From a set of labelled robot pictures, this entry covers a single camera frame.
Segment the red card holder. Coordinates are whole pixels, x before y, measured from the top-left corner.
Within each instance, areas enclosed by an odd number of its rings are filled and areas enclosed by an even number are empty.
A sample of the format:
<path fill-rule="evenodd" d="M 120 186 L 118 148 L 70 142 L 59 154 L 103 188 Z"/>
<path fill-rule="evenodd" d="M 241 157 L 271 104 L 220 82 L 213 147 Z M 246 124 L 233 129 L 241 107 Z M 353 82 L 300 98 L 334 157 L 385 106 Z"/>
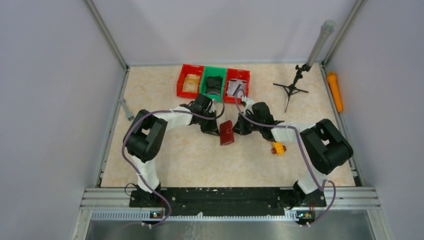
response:
<path fill-rule="evenodd" d="M 219 134 L 221 146 L 232 144 L 235 141 L 233 132 L 233 122 L 231 120 L 227 120 L 221 123 L 219 125 Z"/>

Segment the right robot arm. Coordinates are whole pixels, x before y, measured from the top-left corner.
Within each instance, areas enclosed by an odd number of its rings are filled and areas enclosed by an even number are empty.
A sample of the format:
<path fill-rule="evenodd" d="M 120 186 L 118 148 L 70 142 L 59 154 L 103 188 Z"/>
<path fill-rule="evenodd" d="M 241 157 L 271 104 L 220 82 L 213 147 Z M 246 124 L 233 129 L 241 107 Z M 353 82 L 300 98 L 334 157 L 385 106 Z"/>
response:
<path fill-rule="evenodd" d="M 240 105 L 244 110 L 239 111 L 235 133 L 259 132 L 269 142 L 291 142 L 299 147 L 307 171 L 293 185 L 286 201 L 290 207 L 307 206 L 329 182 L 328 176 L 354 155 L 350 143 L 327 118 L 314 124 L 286 123 L 275 120 L 265 102 L 243 96 Z"/>

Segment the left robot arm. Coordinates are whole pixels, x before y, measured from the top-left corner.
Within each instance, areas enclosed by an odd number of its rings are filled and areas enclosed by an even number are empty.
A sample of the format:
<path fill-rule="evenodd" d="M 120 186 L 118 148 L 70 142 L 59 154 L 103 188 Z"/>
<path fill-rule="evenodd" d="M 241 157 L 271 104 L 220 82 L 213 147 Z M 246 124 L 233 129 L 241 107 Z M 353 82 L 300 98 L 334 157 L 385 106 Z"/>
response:
<path fill-rule="evenodd" d="M 190 103 L 183 103 L 168 110 L 138 112 L 124 135 L 121 154 L 124 160 L 134 169 L 137 184 L 134 193 L 149 207 L 160 202 L 161 183 L 157 176 L 156 156 L 158 155 L 167 131 L 198 125 L 204 134 L 218 136 L 218 119 L 220 112 L 216 108 L 217 101 L 205 94 L 198 94 Z"/>

